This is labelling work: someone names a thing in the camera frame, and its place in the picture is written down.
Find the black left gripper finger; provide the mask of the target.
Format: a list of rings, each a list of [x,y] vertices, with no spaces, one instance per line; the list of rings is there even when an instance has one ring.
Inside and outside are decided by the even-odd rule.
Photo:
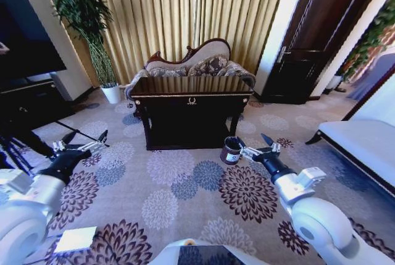
[[[100,151],[103,147],[109,147],[109,145],[106,144],[108,130],[103,131],[99,136],[99,138],[93,138],[79,130],[74,130],[73,132],[76,132],[76,134],[87,137],[91,141],[84,145],[74,145],[71,144],[70,142],[67,145],[67,150],[77,150],[82,152],[91,151],[91,153],[94,153]]]
[[[62,137],[59,141],[53,141],[52,148],[54,155],[58,156],[61,152],[67,149],[67,145],[74,139],[76,132],[70,132]]]

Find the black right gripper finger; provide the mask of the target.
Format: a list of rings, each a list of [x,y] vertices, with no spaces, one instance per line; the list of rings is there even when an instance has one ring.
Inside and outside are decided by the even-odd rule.
[[[259,156],[263,154],[263,152],[258,149],[246,146],[243,141],[237,141],[237,144],[240,147],[240,157],[239,157],[240,159],[245,158],[249,161],[254,161],[253,160],[254,156]]]
[[[280,154],[281,152],[281,145],[279,143],[274,142],[269,136],[261,133],[260,134],[263,140],[266,142],[268,145],[267,147],[264,148],[265,153],[275,153],[275,154]]]

